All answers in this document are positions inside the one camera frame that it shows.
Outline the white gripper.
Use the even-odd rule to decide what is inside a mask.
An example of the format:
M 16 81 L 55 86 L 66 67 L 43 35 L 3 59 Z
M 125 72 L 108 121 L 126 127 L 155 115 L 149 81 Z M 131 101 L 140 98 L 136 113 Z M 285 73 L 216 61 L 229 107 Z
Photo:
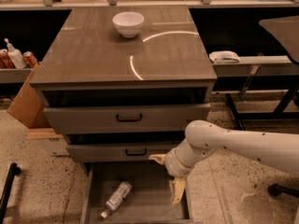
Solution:
M 149 155 L 151 161 L 156 161 L 161 165 L 165 165 L 167 172 L 174 177 L 169 182 L 171 190 L 171 204 L 179 204 L 186 187 L 186 177 L 192 171 L 192 167 L 187 167 L 182 164 L 174 149 L 171 149 L 166 155 L 165 154 L 152 154 Z

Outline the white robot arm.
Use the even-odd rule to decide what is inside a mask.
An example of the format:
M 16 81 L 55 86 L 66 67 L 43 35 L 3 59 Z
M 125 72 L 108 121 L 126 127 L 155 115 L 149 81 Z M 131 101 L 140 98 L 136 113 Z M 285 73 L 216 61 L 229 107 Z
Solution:
M 169 182 L 172 205 L 180 203 L 194 165 L 221 148 L 290 175 L 299 175 L 298 134 L 229 130 L 195 120 L 186 127 L 185 139 L 178 146 L 166 154 L 149 156 L 174 177 Z

